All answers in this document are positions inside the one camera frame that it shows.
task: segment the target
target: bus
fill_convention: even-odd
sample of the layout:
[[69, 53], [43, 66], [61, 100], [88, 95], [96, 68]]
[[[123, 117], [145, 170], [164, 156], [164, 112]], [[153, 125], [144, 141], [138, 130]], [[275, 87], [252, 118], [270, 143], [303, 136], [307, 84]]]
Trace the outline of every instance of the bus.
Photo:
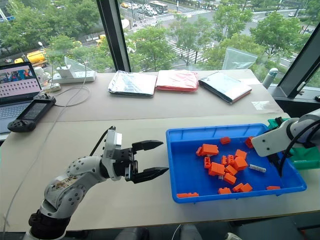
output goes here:
[[159, 1], [150, 1], [149, 5], [153, 8], [160, 9], [164, 14], [168, 12], [168, 5]]

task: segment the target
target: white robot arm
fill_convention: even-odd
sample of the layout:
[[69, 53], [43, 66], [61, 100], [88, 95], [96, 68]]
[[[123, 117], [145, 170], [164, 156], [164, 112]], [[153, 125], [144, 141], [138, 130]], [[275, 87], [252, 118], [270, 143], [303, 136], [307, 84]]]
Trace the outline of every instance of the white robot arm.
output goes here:
[[[106, 136], [103, 155], [92, 156], [99, 143]], [[150, 150], [163, 144], [161, 141], [136, 142], [132, 147], [121, 149], [122, 135], [110, 127], [100, 138], [90, 156], [74, 160], [66, 171], [53, 179], [44, 191], [44, 200], [39, 210], [29, 219], [30, 230], [24, 240], [58, 240], [65, 235], [72, 214], [77, 209], [88, 190], [94, 185], [111, 178], [118, 181], [122, 176], [126, 181], [141, 183], [152, 180], [167, 167], [153, 167], [138, 173], [138, 162], [134, 155], [139, 150]]]
[[[310, 148], [320, 145], [320, 109], [283, 121], [279, 127], [254, 137], [251, 142], [260, 157], [273, 158], [272, 162], [282, 175], [285, 158], [292, 147]], [[282, 159], [277, 163], [277, 153], [284, 151]]]

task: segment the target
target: floor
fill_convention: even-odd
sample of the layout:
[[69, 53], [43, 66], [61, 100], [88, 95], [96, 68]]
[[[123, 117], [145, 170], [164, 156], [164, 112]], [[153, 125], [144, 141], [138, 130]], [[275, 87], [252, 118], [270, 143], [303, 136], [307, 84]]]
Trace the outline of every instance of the floor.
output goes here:
[[[320, 227], [305, 230], [301, 234], [297, 228], [320, 225], [320, 212], [279, 217], [243, 225], [233, 222], [203, 222], [196, 223], [203, 240], [224, 240], [228, 232], [237, 234], [243, 240], [319, 240]], [[148, 227], [150, 240], [171, 240], [178, 225], [163, 225]], [[90, 230], [86, 240], [113, 240], [121, 229]], [[6, 233], [5, 240], [22, 240], [24, 233]], [[180, 237], [179, 231], [175, 240]], [[74, 240], [74, 237], [65, 237], [65, 240]]]

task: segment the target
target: laptop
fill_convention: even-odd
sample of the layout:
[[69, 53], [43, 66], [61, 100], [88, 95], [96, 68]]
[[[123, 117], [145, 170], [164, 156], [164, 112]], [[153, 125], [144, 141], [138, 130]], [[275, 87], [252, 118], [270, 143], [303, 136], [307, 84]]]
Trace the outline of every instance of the laptop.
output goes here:
[[30, 62], [0, 66], [0, 134], [10, 132], [15, 120], [41, 91]]

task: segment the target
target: laptop keyboard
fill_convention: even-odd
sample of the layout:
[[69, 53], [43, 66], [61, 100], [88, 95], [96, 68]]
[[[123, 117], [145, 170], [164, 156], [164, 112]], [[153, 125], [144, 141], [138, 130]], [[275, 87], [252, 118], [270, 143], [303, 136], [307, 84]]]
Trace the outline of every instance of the laptop keyboard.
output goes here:
[[0, 110], [0, 119], [18, 117], [26, 107], [26, 105], [19, 105], [3, 108]]

